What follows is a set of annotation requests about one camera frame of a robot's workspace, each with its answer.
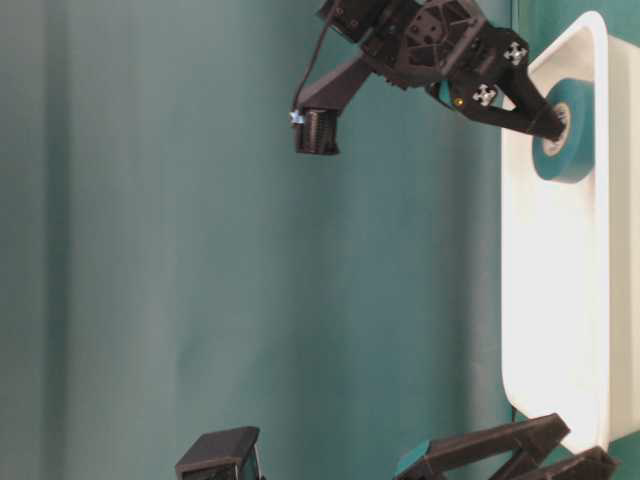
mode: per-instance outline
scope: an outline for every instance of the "tape roll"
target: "tape roll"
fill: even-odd
[[[533,164],[543,180],[577,183],[593,169],[593,84],[573,78],[558,82],[547,100],[567,125],[557,142],[533,140]]]

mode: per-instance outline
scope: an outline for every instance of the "teal backdrop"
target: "teal backdrop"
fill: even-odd
[[[294,154],[317,0],[5,3],[1,478],[169,479],[254,424],[271,480],[390,479],[508,421],[496,129],[372,78]]]

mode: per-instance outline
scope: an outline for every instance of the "white plastic tray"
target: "white plastic tray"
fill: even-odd
[[[531,137],[503,130],[504,387],[528,417],[559,413],[569,450],[607,448],[640,429],[640,53],[588,12],[530,74],[543,95],[594,83],[596,158],[578,184],[546,182]]]

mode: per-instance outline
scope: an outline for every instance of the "black cable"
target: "black cable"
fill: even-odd
[[[296,93],[293,96],[293,104],[291,105],[291,111],[295,112],[296,110],[298,110],[298,102],[300,100],[300,93],[302,92],[302,89],[304,88],[304,84],[307,83],[307,80],[309,80],[309,75],[311,75],[311,71],[313,70],[313,67],[316,64],[316,61],[318,60],[318,55],[320,54],[320,50],[322,49],[322,44],[324,42],[324,37],[327,35],[327,32],[329,31],[329,28],[331,27],[331,22],[333,21],[333,17],[336,14],[336,11],[338,10],[338,8],[340,7],[340,4],[342,3],[342,0],[335,0],[333,2],[333,6],[331,7],[331,10],[329,10],[329,13],[327,14],[327,20],[324,24],[324,27],[322,28],[322,32],[320,32],[320,36],[318,37],[318,41],[316,42],[316,47],[313,51],[313,55],[311,56],[311,60],[309,62],[309,65],[307,65],[307,69],[304,72],[304,76],[302,77],[302,81],[300,82],[300,85],[298,85],[298,88],[296,89]]]

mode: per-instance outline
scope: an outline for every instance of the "teal component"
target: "teal component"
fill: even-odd
[[[430,444],[429,440],[425,440],[424,442],[421,442],[416,448],[414,448],[409,453],[404,455],[398,462],[395,476],[397,477],[402,472],[404,472],[409,467],[411,467],[411,465],[413,465],[422,457],[424,457],[426,453],[429,451],[429,444]]]
[[[440,91],[438,92],[438,98],[442,103],[452,105],[451,103],[451,88],[449,87],[449,81],[445,80],[440,83]]]
[[[545,152],[546,140],[533,140],[536,172],[544,180],[577,183],[593,169],[595,158],[593,84],[566,78],[551,89],[547,99],[554,106],[566,104],[571,120],[566,143],[557,153]]]

